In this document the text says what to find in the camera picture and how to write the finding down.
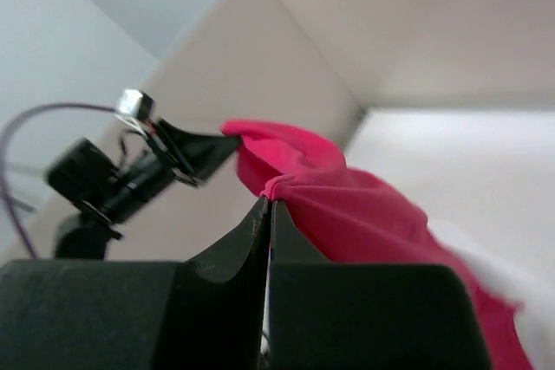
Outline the magenta t shirt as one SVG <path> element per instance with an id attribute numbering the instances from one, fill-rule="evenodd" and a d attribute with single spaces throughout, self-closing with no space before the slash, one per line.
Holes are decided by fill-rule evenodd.
<path id="1" fill-rule="evenodd" d="M 296 227 L 331 261 L 438 263 L 464 282 L 496 369 L 530 369 L 511 302 L 486 289 L 462 259 L 442 246 L 428 217 L 388 183 L 347 166 L 330 140 L 291 125 L 228 120 L 238 135 L 240 181 L 255 195 L 283 200 Z"/>

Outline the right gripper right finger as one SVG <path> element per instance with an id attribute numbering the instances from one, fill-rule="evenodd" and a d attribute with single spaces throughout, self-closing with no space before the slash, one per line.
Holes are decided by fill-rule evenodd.
<path id="1" fill-rule="evenodd" d="M 448 267 L 333 263 L 272 206 L 274 369 L 489 369 L 471 299 Z"/>

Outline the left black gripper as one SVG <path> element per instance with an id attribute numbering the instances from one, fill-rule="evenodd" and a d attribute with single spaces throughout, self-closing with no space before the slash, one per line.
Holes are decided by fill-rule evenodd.
<path id="1" fill-rule="evenodd" d="M 120 169 L 90 140 L 77 140 L 48 168 L 47 184 L 82 214 L 104 224 L 123 224 L 180 180 L 202 186 L 241 146 L 239 136 L 200 134 L 158 119 L 166 149 L 149 139 L 130 167 Z"/>

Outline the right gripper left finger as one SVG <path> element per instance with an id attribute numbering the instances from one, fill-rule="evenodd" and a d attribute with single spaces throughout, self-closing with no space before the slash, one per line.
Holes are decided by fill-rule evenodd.
<path id="1" fill-rule="evenodd" d="M 1 269 L 4 369 L 255 369 L 270 204 L 185 262 L 56 258 Z"/>

